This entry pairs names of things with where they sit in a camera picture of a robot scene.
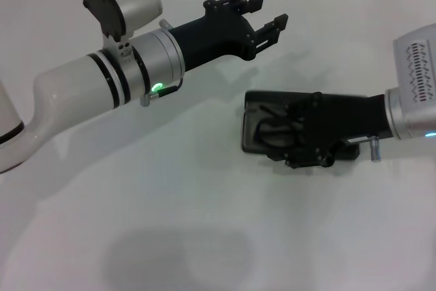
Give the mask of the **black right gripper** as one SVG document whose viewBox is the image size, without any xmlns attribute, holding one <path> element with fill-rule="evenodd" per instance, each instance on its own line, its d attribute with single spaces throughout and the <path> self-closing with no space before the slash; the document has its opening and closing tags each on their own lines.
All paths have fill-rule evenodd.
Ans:
<svg viewBox="0 0 436 291">
<path fill-rule="evenodd" d="M 391 137 L 385 96 L 305 93 L 287 109 L 287 116 L 303 128 L 287 150 L 291 168 L 331 167 L 335 161 L 352 161 L 360 154 L 356 138 Z"/>
</svg>

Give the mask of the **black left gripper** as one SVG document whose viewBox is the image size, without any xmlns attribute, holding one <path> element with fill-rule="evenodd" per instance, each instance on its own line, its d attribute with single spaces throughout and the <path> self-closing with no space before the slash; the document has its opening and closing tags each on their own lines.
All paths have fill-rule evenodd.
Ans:
<svg viewBox="0 0 436 291">
<path fill-rule="evenodd" d="M 244 14 L 262 9 L 264 0 L 206 0 L 203 17 L 169 30 L 183 54 L 186 68 L 197 68 L 224 55 L 251 61 L 276 44 L 286 28 L 282 14 L 255 31 Z"/>
</svg>

